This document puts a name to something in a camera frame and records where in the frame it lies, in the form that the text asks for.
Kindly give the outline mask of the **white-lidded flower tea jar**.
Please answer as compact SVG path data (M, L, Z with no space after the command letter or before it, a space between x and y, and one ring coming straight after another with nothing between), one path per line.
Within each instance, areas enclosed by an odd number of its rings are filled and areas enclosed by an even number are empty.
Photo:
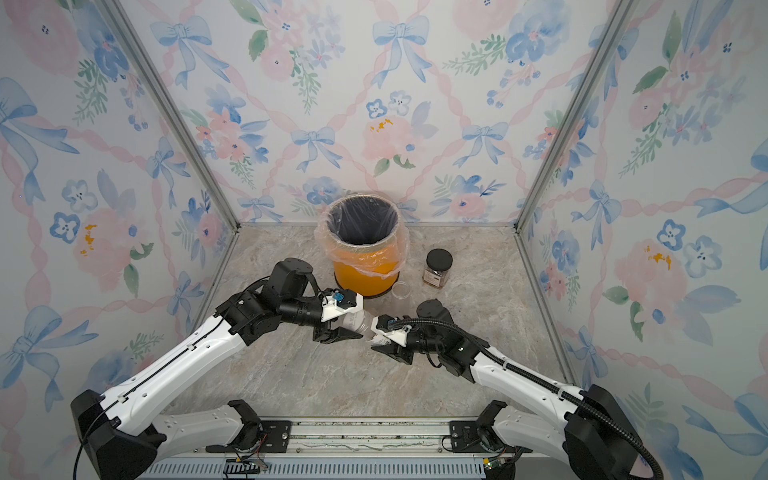
M354 332L358 338L371 340L377 335L375 330L377 320L365 310L348 314L345 322L346 328Z

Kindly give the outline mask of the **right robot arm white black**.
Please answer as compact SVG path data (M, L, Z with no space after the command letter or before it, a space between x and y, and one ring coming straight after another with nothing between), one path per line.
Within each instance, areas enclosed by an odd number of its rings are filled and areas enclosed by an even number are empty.
M522 366L456 325L439 301L423 302L414 317L377 316L371 329L375 350L392 359L410 364L423 354L450 374L508 397L478 419L493 449L544 454L580 479L632 479L637 460L644 459L652 478L663 478L659 462L607 390L583 390Z

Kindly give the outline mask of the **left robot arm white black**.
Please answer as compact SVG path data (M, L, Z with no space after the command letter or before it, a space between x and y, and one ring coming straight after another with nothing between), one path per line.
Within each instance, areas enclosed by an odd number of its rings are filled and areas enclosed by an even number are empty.
M363 302L349 289L320 288L304 260L276 263L270 275L233 294L139 373L103 393L79 394L70 404L79 441L76 457L87 458L100 479L136 479L157 461L194 449L256 451L268 434L244 400L178 418L162 412L215 366L282 324L312 328L321 344L360 338L333 324L361 312Z

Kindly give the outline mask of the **clear jar with dried roses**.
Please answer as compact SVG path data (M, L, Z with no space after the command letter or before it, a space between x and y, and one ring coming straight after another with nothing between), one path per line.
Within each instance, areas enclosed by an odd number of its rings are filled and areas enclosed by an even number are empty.
M408 300L411 297L412 288L404 281L397 281L391 289L392 298L398 301Z

